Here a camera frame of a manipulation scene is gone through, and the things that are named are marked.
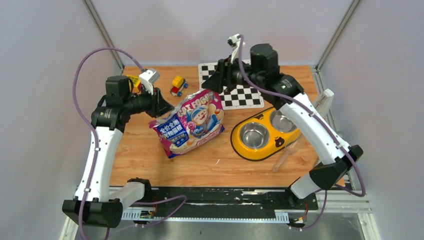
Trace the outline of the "pink pet food bag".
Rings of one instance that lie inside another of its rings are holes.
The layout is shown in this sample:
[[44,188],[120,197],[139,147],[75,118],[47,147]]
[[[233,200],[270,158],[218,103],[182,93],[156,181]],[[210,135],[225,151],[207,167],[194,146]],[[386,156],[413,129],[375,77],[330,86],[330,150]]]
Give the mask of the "pink pet food bag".
[[204,89],[185,97],[168,116],[149,123],[169,159],[186,154],[220,135],[224,109],[220,95]]

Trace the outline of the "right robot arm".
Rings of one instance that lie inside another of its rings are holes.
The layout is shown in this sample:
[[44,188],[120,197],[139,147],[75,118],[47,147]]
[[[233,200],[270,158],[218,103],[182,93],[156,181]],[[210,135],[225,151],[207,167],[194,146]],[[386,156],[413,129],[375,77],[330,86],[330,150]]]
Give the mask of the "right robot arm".
[[300,83],[291,75],[281,73],[278,53],[268,43],[250,49],[250,63],[242,60],[242,41],[228,41],[232,54],[217,62],[217,69],[202,88],[222,93],[236,86],[250,86],[263,99],[287,117],[315,149],[320,163],[309,173],[295,180],[285,195],[286,204],[298,209],[306,197],[320,190],[330,190],[351,168],[364,151],[339,136],[313,107]]

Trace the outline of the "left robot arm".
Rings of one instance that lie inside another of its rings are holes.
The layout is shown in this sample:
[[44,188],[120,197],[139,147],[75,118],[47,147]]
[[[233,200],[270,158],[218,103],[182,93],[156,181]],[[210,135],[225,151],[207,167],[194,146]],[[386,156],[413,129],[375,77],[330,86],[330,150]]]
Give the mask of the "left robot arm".
[[113,162],[131,116],[146,113],[158,118],[174,109],[160,89],[154,87],[158,76],[139,77],[140,94],[132,93],[132,81],[127,76],[109,77],[105,82],[106,94],[87,122],[91,140],[83,177],[73,199],[62,204],[63,213],[80,227],[116,228],[125,209],[135,202],[146,207],[153,201],[150,182],[137,177],[110,193]]

